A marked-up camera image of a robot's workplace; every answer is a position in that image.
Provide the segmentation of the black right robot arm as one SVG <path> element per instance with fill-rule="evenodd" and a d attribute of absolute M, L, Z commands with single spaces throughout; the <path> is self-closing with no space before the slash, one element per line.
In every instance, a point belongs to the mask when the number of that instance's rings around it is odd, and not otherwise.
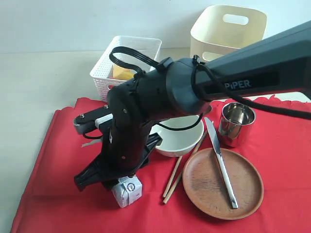
<path fill-rule="evenodd" d="M 100 154 L 78 175 L 79 190 L 94 183 L 112 187 L 148 163 L 161 143 L 154 125 L 184 116 L 202 116 L 213 100 L 231 98 L 262 111 L 310 119 L 309 112 L 259 104 L 249 96 L 303 91 L 311 86 L 311 24 L 236 50 L 210 62 L 199 56 L 157 62 L 129 47 L 115 47 L 109 59 L 134 77 L 112 88 L 107 106 L 73 120 L 77 133 L 99 130 Z"/>

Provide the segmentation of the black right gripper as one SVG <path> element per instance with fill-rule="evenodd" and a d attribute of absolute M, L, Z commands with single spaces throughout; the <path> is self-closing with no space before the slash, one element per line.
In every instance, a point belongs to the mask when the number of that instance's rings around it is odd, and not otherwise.
<path fill-rule="evenodd" d="M 148 163 L 149 154 L 162 142 L 157 133 L 150 134 L 151 122 L 142 126 L 130 125 L 124 129 L 116 126 L 103 133 L 100 154 L 78 175 L 74 183 L 79 191 L 87 186 L 100 183 L 110 191 L 118 184 L 133 178 L 136 171 Z"/>

